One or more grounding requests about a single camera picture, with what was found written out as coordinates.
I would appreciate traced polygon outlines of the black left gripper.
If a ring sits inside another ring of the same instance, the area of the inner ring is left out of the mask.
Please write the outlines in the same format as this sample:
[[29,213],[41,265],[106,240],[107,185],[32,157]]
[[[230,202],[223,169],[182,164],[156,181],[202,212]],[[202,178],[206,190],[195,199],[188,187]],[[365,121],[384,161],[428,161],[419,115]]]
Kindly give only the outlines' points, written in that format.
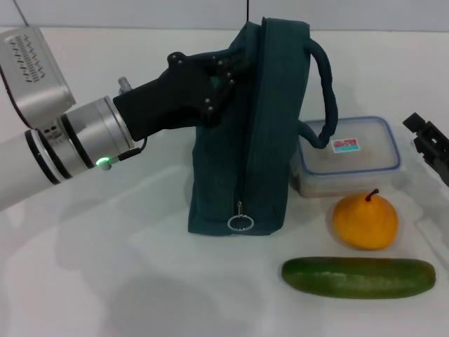
[[[155,80],[113,99],[131,138],[164,129],[217,126],[250,66],[242,49],[168,56],[168,68]],[[220,73],[213,83],[207,73]]]

